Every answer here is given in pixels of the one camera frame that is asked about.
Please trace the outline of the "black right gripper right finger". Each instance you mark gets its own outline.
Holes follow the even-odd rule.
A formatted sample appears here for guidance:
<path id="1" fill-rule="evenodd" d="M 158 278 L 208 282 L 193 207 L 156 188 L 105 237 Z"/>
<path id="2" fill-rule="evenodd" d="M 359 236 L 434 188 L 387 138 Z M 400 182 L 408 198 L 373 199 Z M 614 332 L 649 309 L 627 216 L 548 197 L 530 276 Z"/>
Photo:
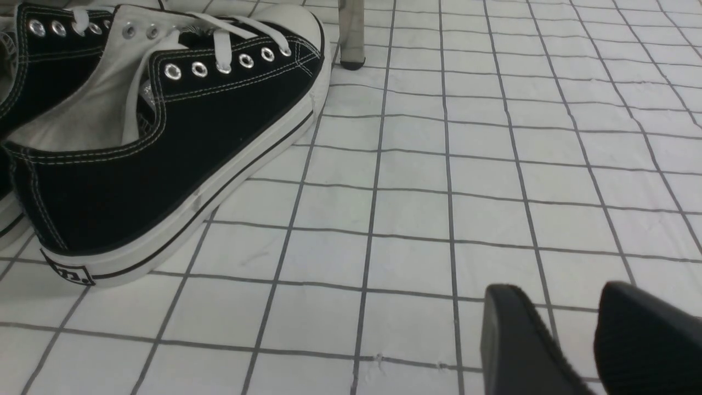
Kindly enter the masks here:
<path id="1" fill-rule="evenodd" d="M 603 288 L 595 365 L 609 394 L 700 394 L 701 321 L 638 287 Z"/>

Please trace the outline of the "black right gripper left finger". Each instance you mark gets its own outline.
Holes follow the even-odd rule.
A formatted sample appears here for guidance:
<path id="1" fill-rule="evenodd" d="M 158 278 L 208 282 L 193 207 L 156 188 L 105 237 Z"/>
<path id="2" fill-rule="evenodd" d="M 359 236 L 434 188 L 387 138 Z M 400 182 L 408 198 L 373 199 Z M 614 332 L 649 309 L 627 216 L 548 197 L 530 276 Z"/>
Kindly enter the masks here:
<path id="1" fill-rule="evenodd" d="M 486 394 L 593 393 L 515 285 L 486 288 L 480 355 Z"/>

